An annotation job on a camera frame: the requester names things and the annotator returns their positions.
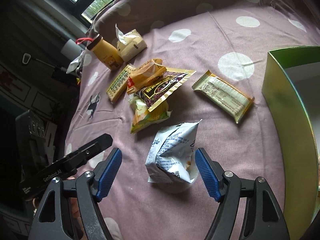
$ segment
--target blue textured pad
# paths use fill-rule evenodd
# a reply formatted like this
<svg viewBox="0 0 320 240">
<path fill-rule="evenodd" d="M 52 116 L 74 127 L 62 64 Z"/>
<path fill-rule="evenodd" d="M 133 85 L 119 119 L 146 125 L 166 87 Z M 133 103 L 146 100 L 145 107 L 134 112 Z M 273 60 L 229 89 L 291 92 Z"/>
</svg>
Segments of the blue textured pad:
<svg viewBox="0 0 320 240">
<path fill-rule="evenodd" d="M 215 201 L 219 201 L 221 198 L 219 181 L 213 173 L 208 161 L 199 149 L 196 150 L 195 160 L 209 196 L 213 197 Z"/>
<path fill-rule="evenodd" d="M 110 162 L 108 163 L 107 167 L 105 168 L 104 172 L 102 173 L 99 179 L 98 192 L 96 194 L 96 197 L 99 201 L 101 201 L 104 197 L 108 196 L 112 183 L 115 180 L 115 177 L 120 168 L 121 162 L 122 152 L 118 149 L 111 158 Z"/>
</svg>

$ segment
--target metal screw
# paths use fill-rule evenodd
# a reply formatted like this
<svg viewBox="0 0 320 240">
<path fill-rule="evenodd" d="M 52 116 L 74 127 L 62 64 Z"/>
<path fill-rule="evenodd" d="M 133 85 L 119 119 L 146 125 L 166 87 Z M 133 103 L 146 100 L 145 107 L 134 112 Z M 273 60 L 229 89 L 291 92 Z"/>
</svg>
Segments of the metal screw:
<svg viewBox="0 0 320 240">
<path fill-rule="evenodd" d="M 60 178 L 58 177 L 54 177 L 52 180 L 51 180 L 53 183 L 57 183 L 60 181 Z"/>
<path fill-rule="evenodd" d="M 84 176 L 86 177 L 86 178 L 89 178 L 89 177 L 91 177 L 92 176 L 92 171 L 86 171 L 85 173 L 84 173 Z"/>
<path fill-rule="evenodd" d="M 233 173 L 232 173 L 232 171 L 226 171 L 225 173 L 224 173 L 224 175 L 226 176 L 226 177 L 232 177 L 233 176 Z"/>
<path fill-rule="evenodd" d="M 258 181 L 260 183 L 264 183 L 264 182 L 266 182 L 266 179 L 264 177 L 258 177 Z"/>
</svg>

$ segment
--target red label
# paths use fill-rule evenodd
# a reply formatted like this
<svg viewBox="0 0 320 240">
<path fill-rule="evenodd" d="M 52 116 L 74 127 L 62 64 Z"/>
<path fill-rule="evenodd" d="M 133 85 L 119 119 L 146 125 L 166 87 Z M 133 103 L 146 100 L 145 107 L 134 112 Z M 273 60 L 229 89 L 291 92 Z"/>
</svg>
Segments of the red label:
<svg viewBox="0 0 320 240">
<path fill-rule="evenodd" d="M 130 88 L 132 86 L 134 86 L 134 82 L 132 81 L 131 77 L 129 77 L 129 79 L 128 79 L 128 87 Z"/>
</svg>

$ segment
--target box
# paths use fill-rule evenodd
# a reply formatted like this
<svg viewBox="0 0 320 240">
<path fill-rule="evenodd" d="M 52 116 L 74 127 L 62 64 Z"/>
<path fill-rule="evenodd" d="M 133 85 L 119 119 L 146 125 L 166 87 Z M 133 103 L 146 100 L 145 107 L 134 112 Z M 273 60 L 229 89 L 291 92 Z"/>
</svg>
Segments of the box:
<svg viewBox="0 0 320 240">
<path fill-rule="evenodd" d="M 291 240 L 296 240 L 312 221 L 318 191 L 320 47 L 269 51 L 262 93 L 280 139 L 284 217 Z"/>
</svg>

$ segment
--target yellow bottle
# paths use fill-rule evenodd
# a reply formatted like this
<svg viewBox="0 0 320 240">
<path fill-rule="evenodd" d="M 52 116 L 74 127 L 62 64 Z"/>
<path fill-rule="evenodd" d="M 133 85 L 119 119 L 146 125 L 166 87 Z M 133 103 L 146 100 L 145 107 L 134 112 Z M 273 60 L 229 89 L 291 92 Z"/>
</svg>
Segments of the yellow bottle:
<svg viewBox="0 0 320 240">
<path fill-rule="evenodd" d="M 98 35 L 87 46 L 87 49 L 92 51 L 110 70 L 119 69 L 123 63 L 123 59 L 118 55 L 118 50 L 104 41 L 101 35 Z"/>
</svg>

